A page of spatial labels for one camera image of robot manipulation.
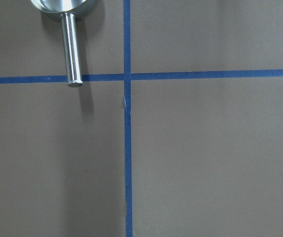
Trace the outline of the steel ice scoop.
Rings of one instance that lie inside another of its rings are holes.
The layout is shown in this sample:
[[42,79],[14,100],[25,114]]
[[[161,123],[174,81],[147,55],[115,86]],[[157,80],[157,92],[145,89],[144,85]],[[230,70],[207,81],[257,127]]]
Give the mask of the steel ice scoop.
[[30,3],[49,18],[62,25],[66,74],[69,87],[83,85],[76,21],[88,15],[95,0],[32,0]]

